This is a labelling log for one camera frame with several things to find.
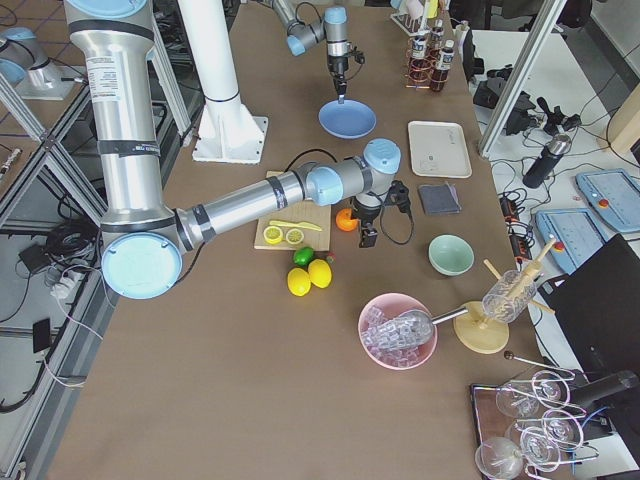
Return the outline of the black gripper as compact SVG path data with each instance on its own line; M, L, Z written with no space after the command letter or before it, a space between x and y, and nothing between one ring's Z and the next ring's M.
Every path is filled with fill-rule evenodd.
M360 248L372 248L376 245L378 231L372 225L387 206L393 204L393 196L389 193L376 194L366 192L351 198L352 217L360 221Z
M330 74L333 76L333 84L339 104L344 103L347 91L347 80L344 75L349 69L349 47L348 41L327 43L327 65Z

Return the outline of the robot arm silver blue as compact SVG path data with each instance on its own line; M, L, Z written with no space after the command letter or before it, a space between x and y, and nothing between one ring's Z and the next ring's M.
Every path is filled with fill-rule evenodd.
M223 6L179 5L205 97L194 157L256 164L268 121L242 103ZM71 41L84 54L107 193L101 220L103 278L117 294L149 299L178 281L184 253L304 200L319 206L384 194L401 152L387 139L329 166L306 164L187 210L163 199L160 150L151 113L148 57L155 44L147 1L68 1Z
M299 18L290 1L267 1L286 30L286 44L290 53L301 56L313 47L325 43L327 68L332 78L339 104L346 97L349 58L352 56L352 44L348 40L348 18L343 6L329 7L322 16L306 23Z

